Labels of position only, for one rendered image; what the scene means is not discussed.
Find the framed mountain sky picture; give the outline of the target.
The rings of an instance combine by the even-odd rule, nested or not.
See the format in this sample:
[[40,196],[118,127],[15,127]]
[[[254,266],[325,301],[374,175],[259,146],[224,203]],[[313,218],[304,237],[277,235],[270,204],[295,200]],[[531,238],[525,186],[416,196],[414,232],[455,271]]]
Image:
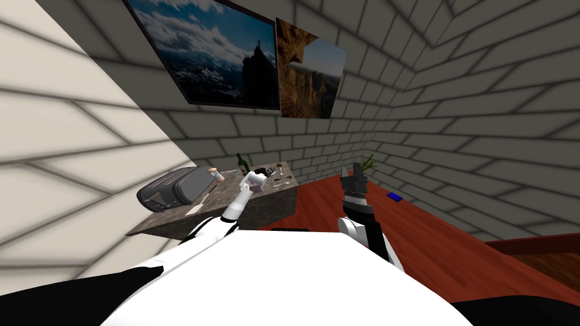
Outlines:
[[123,0],[192,104],[279,110],[274,22],[229,0]]

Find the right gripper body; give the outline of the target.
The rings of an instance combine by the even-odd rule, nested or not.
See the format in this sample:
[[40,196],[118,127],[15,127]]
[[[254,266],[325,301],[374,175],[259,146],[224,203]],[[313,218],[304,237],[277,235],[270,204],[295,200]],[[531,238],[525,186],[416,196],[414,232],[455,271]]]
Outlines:
[[340,177],[345,196],[365,196],[368,193],[368,179],[363,174],[353,174]]

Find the pale flat knife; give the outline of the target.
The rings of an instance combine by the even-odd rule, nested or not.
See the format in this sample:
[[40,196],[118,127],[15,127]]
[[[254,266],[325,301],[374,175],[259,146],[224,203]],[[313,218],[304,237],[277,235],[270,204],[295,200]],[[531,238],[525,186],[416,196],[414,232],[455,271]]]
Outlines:
[[205,200],[207,199],[207,197],[209,196],[210,193],[211,193],[211,191],[209,191],[207,194],[205,194],[205,196],[200,201],[200,203],[197,204],[197,205],[195,205],[195,206],[193,206],[192,209],[188,211],[188,213],[186,214],[186,216],[192,216],[192,215],[197,214],[197,212],[203,207],[203,204],[204,204]]

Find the brown stone table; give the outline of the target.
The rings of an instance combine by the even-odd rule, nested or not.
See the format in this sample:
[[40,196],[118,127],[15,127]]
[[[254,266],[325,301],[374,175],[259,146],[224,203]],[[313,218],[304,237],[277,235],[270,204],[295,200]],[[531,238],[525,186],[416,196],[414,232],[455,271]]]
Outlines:
[[[276,166],[277,163],[266,164],[266,167]],[[288,163],[285,161],[281,163],[283,164],[284,176],[280,176],[276,167],[276,172],[268,178],[262,192],[253,194],[241,213],[238,223],[242,230],[257,230],[295,213],[298,182],[295,180]],[[188,232],[200,224],[202,220],[221,216],[234,200],[238,193],[238,185],[242,181],[242,174],[235,170],[229,170],[223,171],[222,176],[225,178],[223,182],[213,182],[197,197],[192,205],[153,213],[131,229],[127,235],[148,234],[175,240],[184,239]],[[273,179],[287,176],[293,176],[293,178],[271,183]],[[188,211],[199,204],[209,191],[211,193],[197,214],[186,216]]]

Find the brown canyon picture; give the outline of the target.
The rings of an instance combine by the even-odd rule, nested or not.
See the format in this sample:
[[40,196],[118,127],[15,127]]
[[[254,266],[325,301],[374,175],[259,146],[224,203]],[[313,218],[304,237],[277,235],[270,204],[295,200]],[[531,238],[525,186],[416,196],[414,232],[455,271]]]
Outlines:
[[329,119],[348,52],[284,20],[275,23],[282,117]]

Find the dark grey toaster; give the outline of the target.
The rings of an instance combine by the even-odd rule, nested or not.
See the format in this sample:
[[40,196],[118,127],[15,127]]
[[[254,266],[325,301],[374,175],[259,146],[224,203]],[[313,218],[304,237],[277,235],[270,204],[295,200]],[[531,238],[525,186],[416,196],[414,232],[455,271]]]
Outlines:
[[179,168],[152,181],[137,192],[137,199],[151,212],[190,205],[214,181],[209,165]]

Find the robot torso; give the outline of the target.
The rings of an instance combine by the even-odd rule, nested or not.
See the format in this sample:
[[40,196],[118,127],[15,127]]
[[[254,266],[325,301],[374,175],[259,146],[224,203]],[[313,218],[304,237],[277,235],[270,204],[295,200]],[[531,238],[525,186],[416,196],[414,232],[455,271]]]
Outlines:
[[203,235],[144,264],[165,272],[102,326],[472,326],[342,233]]

